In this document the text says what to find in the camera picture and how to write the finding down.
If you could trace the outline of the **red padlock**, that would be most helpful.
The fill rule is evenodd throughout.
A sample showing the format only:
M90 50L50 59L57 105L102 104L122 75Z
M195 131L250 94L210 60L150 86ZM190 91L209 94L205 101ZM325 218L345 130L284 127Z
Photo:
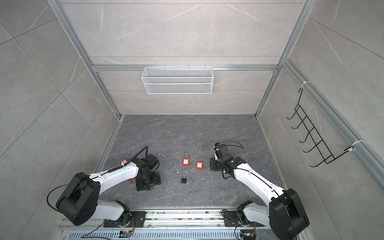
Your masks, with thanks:
M121 165L126 165L128 163L128 158L125 156L125 154L123 153L123 157L124 159L121 161Z
M182 165L184 167L188 167L190 165L190 154L188 152L184 152Z
M197 170L202 170L203 169L203 165L204 165L204 158L202 156L200 156L197 160L197 164L196 164L196 169Z

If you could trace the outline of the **small black padlock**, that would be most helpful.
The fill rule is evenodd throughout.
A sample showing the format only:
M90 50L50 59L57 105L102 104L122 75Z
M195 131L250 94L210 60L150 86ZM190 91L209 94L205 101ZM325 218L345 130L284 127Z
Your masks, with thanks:
M181 178L181 184L187 184L188 178L187 175L183 175Z

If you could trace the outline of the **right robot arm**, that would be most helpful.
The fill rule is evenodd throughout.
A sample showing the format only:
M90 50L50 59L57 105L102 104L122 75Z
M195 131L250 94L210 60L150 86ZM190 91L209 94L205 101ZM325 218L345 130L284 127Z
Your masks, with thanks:
M237 207L239 226L260 224L270 228L280 240L293 240L310 225L310 220L299 194L279 187L257 173L244 159L233 156L226 143L215 143L214 158L210 159L213 172L221 172L223 179L235 179L252 190L263 202L260 206L246 201Z

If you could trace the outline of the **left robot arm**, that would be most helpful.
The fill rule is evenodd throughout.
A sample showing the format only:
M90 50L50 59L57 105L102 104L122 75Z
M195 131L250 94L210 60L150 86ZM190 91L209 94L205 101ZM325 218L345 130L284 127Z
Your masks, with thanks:
M155 155L148 153L145 146L141 151L145 157L140 159L136 153L130 159L109 170L90 175L80 172L70 183L64 185L65 190L56 204L49 205L53 210L63 214L75 226L89 220L103 219L106 227L124 228L134 223L131 210L121 201L102 201L99 196L106 190L128 180L134 180L136 190L151 191L161 184L161 177L156 172L160 162Z

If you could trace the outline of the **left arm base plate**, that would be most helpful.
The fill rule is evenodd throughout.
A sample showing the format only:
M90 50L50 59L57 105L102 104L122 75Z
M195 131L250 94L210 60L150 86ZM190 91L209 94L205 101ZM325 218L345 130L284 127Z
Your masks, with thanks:
M130 212L130 215L121 217L117 221L106 220L103 224L104 228L142 228L146 219L147 212L134 211Z

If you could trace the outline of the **aluminium mounting rail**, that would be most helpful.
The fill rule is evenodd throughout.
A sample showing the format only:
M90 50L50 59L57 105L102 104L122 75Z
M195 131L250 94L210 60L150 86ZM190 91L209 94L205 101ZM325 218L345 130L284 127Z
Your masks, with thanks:
M234 229L237 225L225 227L223 209L235 211L234 206L208 206L208 207L143 207L132 208L133 212L146 212L145 218L135 220L135 232L139 230L188 230L188 229ZM80 226L74 226L69 220L63 218L57 221L58 230L94 230L102 225L104 220L89 220ZM125 228L118 226L98 230L131 230L132 224Z

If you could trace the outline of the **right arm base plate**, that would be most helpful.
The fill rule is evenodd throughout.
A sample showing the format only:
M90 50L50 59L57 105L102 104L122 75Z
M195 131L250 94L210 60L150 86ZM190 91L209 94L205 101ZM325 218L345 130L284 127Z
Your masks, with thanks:
M264 227L264 225L260 223L250 222L240 211L228 211L224 209L221 210L221 215L224 218L226 227L236 227L238 225L244 227Z

